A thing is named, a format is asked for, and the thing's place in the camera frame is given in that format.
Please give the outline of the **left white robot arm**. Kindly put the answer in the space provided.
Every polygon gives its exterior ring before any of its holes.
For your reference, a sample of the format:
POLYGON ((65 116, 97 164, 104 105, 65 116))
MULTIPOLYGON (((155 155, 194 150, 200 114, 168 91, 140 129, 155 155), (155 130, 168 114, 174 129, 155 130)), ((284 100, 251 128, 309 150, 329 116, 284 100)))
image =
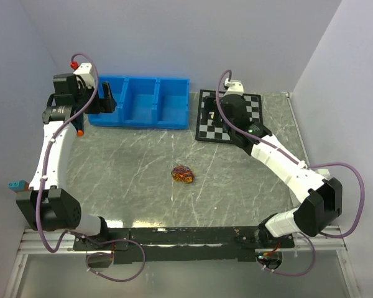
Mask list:
POLYGON ((48 243, 45 233, 50 231, 87 239, 97 250, 110 242, 105 219, 84 213, 66 187, 68 160, 74 139, 83 133, 83 116, 113 111, 116 105, 109 84, 102 84, 105 97, 100 98, 97 83, 96 72, 88 63, 53 77, 54 92, 42 115, 44 140, 38 166, 29 185, 16 195, 22 215, 51 253, 59 247, 48 243))

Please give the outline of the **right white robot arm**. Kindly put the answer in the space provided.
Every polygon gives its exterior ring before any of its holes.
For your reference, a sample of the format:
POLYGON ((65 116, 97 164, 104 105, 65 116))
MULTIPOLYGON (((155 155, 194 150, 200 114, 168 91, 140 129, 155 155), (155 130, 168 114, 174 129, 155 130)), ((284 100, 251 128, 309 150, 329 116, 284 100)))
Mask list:
POLYGON ((296 232, 316 236, 342 213, 341 183, 308 169, 264 124, 250 120, 245 103, 238 94, 219 98, 223 128, 233 144, 268 167, 297 198, 293 209, 272 214, 259 224, 260 243, 270 248, 296 232))

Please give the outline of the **blue three-compartment plastic bin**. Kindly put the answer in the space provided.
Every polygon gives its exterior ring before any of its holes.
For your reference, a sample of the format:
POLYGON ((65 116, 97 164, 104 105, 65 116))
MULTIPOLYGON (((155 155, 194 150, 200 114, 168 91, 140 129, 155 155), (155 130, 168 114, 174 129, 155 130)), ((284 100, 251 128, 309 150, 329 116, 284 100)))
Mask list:
POLYGON ((91 114, 88 121, 100 127, 187 129, 190 80, 101 75, 108 82, 116 108, 112 113, 91 114))

